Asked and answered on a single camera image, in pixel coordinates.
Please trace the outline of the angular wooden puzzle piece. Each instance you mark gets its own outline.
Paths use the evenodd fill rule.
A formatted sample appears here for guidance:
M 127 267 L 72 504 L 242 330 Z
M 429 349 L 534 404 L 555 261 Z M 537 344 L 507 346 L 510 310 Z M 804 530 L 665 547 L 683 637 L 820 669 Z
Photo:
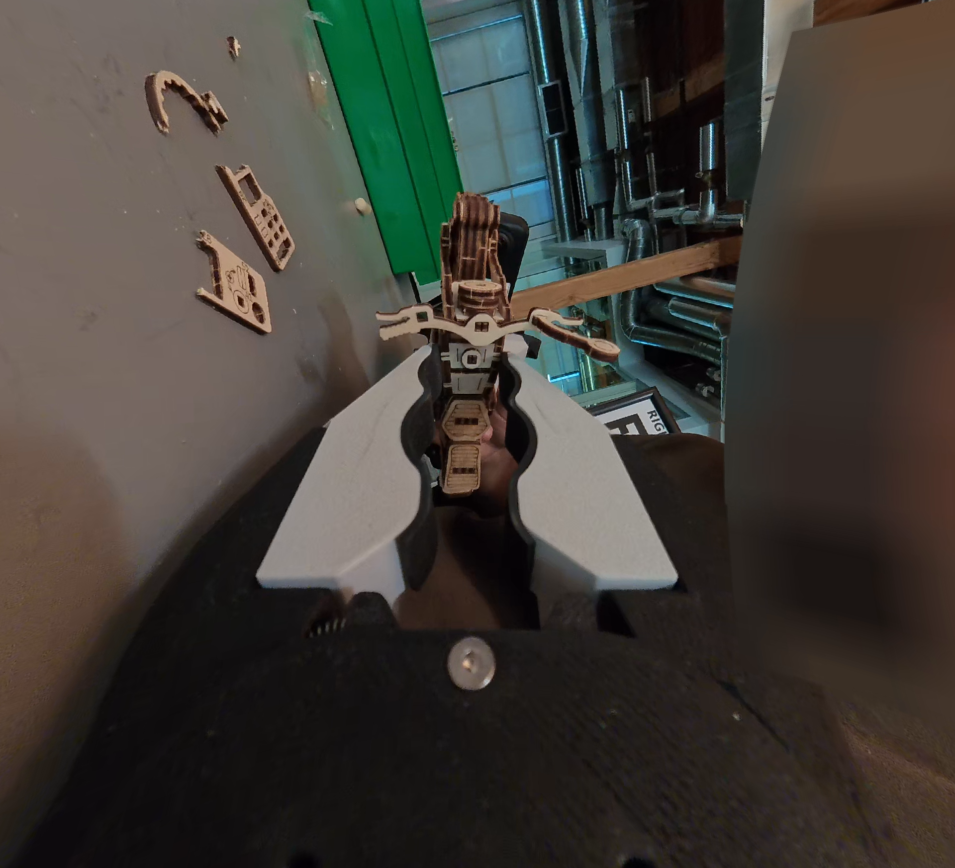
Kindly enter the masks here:
M 197 298 L 258 334 L 271 334 L 265 278 L 206 230 L 197 233 L 196 244 L 208 258 L 211 276 L 211 285 L 197 289 Z

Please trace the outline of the silver ventilation duct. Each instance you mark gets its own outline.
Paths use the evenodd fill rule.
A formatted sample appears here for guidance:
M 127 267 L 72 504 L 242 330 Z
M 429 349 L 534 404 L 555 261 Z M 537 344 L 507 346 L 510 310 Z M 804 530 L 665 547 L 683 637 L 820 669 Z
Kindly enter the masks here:
M 561 243 L 582 235 L 579 167 L 588 0 L 522 0 L 547 179 Z

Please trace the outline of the grey desk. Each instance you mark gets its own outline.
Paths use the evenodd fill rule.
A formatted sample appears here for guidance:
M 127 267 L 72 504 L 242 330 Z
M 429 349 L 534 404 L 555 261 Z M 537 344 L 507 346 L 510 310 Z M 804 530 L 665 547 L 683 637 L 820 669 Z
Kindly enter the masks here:
M 199 538 L 406 357 L 401 304 L 305 0 L 2 0 L 2 849 L 51 804 L 118 660 Z M 229 55 L 226 39 L 242 50 Z M 213 134 L 178 94 L 212 92 Z M 216 165 L 295 243 L 277 273 Z M 197 298 L 208 231 L 266 280 L 261 335 Z

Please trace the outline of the flexible silver duct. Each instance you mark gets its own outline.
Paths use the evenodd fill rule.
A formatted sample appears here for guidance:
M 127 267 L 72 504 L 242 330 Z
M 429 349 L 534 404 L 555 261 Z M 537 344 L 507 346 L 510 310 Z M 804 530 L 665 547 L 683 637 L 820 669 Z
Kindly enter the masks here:
M 651 225 L 643 219 L 624 221 L 620 236 L 627 242 L 625 263 L 651 257 Z M 619 296 L 617 332 L 628 341 L 649 347 L 677 351 L 711 364 L 724 361 L 724 340 L 714 329 L 695 325 L 678 317 L 652 318 L 652 307 L 669 312 L 669 296 L 660 296 L 652 286 L 624 291 Z

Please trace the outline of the wooden motorcycle model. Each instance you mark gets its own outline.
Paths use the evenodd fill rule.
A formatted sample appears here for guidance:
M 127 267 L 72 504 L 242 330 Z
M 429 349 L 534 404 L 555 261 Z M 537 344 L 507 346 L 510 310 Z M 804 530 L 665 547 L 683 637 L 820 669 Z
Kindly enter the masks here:
M 534 307 L 515 318 L 498 258 L 500 209 L 488 198 L 461 192 L 439 238 L 438 307 L 417 303 L 376 313 L 379 337 L 427 334 L 439 351 L 442 389 L 435 417 L 441 458 L 439 483 L 454 499 L 470 496 L 481 482 L 480 445 L 492 426 L 498 374 L 506 338 L 531 329 L 580 349 L 604 363 L 620 348 L 582 331 L 582 319 Z

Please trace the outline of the wooden beam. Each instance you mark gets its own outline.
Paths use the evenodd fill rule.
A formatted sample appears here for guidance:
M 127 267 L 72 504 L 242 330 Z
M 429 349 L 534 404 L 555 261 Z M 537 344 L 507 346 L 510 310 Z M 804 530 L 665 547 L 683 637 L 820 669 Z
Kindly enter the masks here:
M 556 311 L 616 293 L 654 286 L 671 278 L 734 265 L 739 261 L 742 244 L 743 235 L 738 234 L 517 290 L 511 298 L 511 311 L 518 317 L 524 317 L 534 308 Z

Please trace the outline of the curved wooden puzzle piece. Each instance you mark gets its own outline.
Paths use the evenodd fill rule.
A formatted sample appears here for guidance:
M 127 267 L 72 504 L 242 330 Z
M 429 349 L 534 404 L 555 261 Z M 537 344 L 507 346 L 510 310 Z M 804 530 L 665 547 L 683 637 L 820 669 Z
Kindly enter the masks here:
M 172 71 L 160 70 L 149 74 L 145 79 L 144 89 L 150 116 L 162 135 L 168 136 L 171 129 L 164 105 L 164 95 L 168 91 L 185 100 L 213 134 L 219 134 L 229 122 L 228 115 L 212 92 L 198 93 L 185 79 Z

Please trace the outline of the green plastic bin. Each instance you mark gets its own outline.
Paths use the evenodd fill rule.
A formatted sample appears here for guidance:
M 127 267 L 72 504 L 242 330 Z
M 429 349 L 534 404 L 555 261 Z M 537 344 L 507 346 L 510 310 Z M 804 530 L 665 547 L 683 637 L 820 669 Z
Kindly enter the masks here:
M 462 190 L 421 0 L 307 0 L 392 271 L 440 277 Z

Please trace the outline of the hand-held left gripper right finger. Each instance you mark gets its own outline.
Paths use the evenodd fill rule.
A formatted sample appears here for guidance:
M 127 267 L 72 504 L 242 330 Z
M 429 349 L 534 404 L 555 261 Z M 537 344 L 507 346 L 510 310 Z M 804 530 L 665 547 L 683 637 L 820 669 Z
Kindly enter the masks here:
M 527 444 L 509 511 L 534 594 L 672 588 L 677 570 L 614 437 L 523 359 L 507 361 L 508 445 Z

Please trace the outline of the rectangular slotted wooden puzzle piece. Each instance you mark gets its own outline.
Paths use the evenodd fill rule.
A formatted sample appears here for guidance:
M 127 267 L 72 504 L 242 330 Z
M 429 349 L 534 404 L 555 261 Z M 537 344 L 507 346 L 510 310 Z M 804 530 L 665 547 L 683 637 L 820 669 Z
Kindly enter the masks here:
M 277 273 L 283 271 L 295 251 L 295 243 L 272 198 L 249 166 L 242 165 L 233 171 L 216 165 L 215 170 L 269 266 Z

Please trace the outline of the large window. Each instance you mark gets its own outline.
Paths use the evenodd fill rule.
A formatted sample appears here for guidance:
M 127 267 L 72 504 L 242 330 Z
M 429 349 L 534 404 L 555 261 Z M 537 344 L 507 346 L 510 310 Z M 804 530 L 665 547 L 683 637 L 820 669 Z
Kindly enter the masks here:
M 553 220 L 523 17 L 514 5 L 434 24 L 431 46 L 462 189 L 531 227 Z

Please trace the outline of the metal pipes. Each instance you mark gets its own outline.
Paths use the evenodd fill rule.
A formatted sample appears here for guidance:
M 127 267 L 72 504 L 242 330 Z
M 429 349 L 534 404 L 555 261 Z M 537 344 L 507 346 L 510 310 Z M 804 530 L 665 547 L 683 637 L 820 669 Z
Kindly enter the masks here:
M 730 211 L 721 196 L 718 170 L 723 150 L 722 122 L 711 119 L 698 127 L 695 179 L 699 194 L 689 201 L 685 187 L 662 188 L 654 139 L 658 121 L 651 80 L 643 76 L 617 87 L 615 165 L 624 214 L 644 212 L 653 227 L 670 222 L 680 229 L 741 230 L 745 208 Z

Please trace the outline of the black rounded device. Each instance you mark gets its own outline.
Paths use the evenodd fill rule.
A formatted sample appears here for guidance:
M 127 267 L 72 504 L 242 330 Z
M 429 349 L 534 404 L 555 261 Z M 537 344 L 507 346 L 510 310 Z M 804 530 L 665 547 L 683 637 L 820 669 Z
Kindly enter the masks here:
M 499 213 L 496 254 L 509 296 L 513 294 L 519 278 L 520 265 L 528 245 L 529 235 L 529 226 L 519 215 L 503 210 Z

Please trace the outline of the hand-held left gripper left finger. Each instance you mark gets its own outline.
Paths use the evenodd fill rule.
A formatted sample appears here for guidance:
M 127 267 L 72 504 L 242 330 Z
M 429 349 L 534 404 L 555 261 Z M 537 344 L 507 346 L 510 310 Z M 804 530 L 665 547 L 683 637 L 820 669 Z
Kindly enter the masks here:
M 328 422 L 256 577 L 263 588 L 398 597 L 436 558 L 440 354 L 417 349 Z

